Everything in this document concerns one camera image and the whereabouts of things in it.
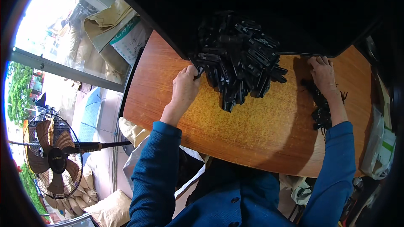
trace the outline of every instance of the wooden table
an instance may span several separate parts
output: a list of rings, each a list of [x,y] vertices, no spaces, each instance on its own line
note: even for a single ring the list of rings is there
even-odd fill
[[[371,126],[371,68],[351,46],[333,59],[336,82],[348,92],[346,110],[355,136],[356,165]],[[124,117],[147,129],[171,100],[172,81],[189,65],[153,32],[130,85]],[[281,56],[287,82],[271,83],[264,98],[245,98],[231,113],[219,106],[219,93],[201,76],[199,95],[178,124],[181,144],[229,162],[276,173],[317,177],[325,153],[324,136],[313,130],[314,102],[299,83],[311,78],[306,60]]]

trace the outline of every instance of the tree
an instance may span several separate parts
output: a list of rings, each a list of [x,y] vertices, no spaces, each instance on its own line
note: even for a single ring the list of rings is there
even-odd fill
[[[12,80],[7,99],[11,105],[7,107],[7,114],[16,125],[22,126],[23,120],[29,116],[27,109],[29,108],[29,95],[32,91],[29,88],[32,74],[32,68],[17,62],[11,62],[8,68],[7,75],[12,77]]]

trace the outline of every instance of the pile of black plastic parts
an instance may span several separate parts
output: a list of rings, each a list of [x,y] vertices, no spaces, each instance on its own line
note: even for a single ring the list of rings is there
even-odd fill
[[[205,71],[209,85],[221,94],[221,108],[231,112],[245,97],[263,98],[271,81],[285,83],[288,72],[279,66],[279,42],[261,26],[232,11],[207,17],[198,29],[198,43],[189,59]]]

